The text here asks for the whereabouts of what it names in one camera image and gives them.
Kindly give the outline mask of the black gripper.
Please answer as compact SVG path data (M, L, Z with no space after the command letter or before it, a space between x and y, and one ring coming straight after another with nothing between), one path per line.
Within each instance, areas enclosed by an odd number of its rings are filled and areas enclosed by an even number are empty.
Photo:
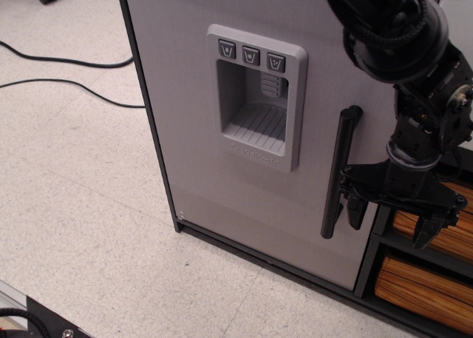
M424 249L442 229L457 225L466 198L438 181L430 171L413 172L386 160L376 164L350 164L341 170L341 189L348 194L349 224L359 230L367 202L419 216L413 248Z

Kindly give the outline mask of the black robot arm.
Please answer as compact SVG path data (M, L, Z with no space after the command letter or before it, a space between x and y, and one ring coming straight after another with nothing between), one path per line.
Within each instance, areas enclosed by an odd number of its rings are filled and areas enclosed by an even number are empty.
M459 158L459 145L472 138L472 69L433 0L327 1L353 64L394 86L396 127L385 161L351 164L362 110L341 111L321 235L333 236L342 211L360 229L368 204L377 203L418 216L413 242L422 249L455 226L467 205L435 167L445 155Z

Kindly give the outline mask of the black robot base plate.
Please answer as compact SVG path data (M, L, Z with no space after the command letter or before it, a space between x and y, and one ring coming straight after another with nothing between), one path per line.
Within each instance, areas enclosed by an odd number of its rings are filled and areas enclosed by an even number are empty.
M92 337L36 300L1 293L1 337Z

